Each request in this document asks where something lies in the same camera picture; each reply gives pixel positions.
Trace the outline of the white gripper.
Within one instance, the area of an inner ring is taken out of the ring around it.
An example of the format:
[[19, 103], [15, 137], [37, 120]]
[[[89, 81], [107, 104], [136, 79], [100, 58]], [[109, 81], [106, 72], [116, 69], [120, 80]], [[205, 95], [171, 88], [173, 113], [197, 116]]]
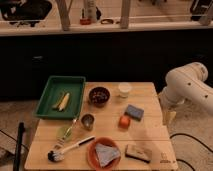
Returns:
[[164, 123], [169, 125], [172, 123], [176, 116], [176, 112], [172, 109], [171, 103], [164, 97], [159, 97], [160, 105], [162, 108]]

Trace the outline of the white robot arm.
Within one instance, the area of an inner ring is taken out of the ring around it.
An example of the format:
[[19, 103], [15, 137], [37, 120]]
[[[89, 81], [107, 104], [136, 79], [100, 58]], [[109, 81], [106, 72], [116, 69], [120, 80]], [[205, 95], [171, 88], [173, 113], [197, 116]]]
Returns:
[[186, 99], [213, 115], [213, 88], [205, 84], [207, 78], [208, 70], [200, 62], [174, 68], [166, 74], [166, 86], [158, 94], [164, 125], [172, 122], [176, 116], [173, 108]]

